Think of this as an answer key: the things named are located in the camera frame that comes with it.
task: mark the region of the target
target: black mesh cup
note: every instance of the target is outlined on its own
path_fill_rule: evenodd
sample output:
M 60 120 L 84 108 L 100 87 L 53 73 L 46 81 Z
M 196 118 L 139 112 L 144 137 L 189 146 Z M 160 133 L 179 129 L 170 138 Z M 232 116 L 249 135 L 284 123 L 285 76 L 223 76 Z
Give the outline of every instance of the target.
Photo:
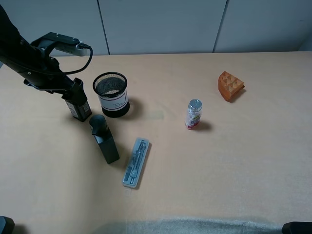
M 130 108 L 127 96 L 127 79 L 117 72 L 106 72 L 93 81 L 103 113 L 112 118 L 121 117 Z

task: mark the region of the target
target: black cable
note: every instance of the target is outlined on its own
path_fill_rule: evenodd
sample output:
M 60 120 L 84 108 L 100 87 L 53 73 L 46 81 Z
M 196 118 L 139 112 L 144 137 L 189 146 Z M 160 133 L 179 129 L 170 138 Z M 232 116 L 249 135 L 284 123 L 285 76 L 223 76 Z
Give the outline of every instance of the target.
M 14 62 L 14 61 L 11 61 L 11 62 L 15 63 L 16 65 L 18 65 L 18 66 L 20 66 L 20 67 L 22 67 L 22 68 L 24 68 L 24 69 L 30 70 L 30 71 L 32 71 L 32 72 L 37 72 L 37 73 L 45 74 L 45 75 L 63 76 L 63 75 L 76 74 L 76 73 L 78 73 L 78 72 L 82 72 L 83 70 L 85 70 L 85 69 L 89 66 L 89 64 L 90 64 L 90 62 L 91 62 L 91 59 L 92 59 L 92 56 L 93 56 L 93 50 L 92 50 L 92 47 L 91 47 L 90 45 L 81 43 L 81 44 L 79 44 L 79 47 L 85 48 L 85 49 L 89 49 L 89 50 L 90 50 L 89 59 L 88 59 L 87 63 L 86 63 L 82 68 L 80 68 L 80 69 L 78 69 L 78 70 L 71 71 L 71 72 L 46 72 L 46 71 L 44 71 L 44 70 L 37 70 L 37 69 L 35 69 L 35 68 L 30 68 L 30 67 L 23 66 L 23 65 L 21 65 L 20 63 L 16 63 L 16 62 Z

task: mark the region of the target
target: gray cloth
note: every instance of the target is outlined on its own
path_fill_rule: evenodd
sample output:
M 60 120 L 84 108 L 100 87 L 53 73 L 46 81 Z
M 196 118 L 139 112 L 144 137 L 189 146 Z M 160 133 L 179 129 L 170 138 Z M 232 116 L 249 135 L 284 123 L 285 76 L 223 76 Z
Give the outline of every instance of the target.
M 281 229 L 251 221 L 174 219 L 110 223 L 94 234 L 281 234 Z

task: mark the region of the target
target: wooden block with holes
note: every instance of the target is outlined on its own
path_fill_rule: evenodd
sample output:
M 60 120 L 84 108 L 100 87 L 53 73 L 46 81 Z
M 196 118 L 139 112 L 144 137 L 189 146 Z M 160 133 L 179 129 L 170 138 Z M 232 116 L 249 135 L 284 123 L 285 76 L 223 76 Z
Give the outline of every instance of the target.
M 218 80 L 219 91 L 226 101 L 231 101 L 244 86 L 244 82 L 228 72 L 223 72 Z

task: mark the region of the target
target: table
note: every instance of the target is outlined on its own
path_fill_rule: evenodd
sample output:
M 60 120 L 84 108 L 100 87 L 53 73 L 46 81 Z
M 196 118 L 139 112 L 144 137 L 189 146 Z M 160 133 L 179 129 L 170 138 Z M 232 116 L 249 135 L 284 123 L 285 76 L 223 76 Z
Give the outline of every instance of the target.
M 63 71 L 87 60 L 57 59 Z M 111 165 L 88 120 L 72 118 L 60 95 L 0 69 L 0 215 L 19 229 L 100 233 L 114 222 L 173 217 L 278 227 L 312 220 L 312 52 L 95 56 L 77 74 L 93 114 L 101 108 L 92 82 L 108 71 L 126 76 L 131 103 L 126 116 L 106 118 L 120 154 Z M 218 91 L 223 71 L 245 82 L 234 103 Z M 193 98 L 203 114 L 187 130 Z M 121 180 L 137 137 L 151 147 L 132 190 Z

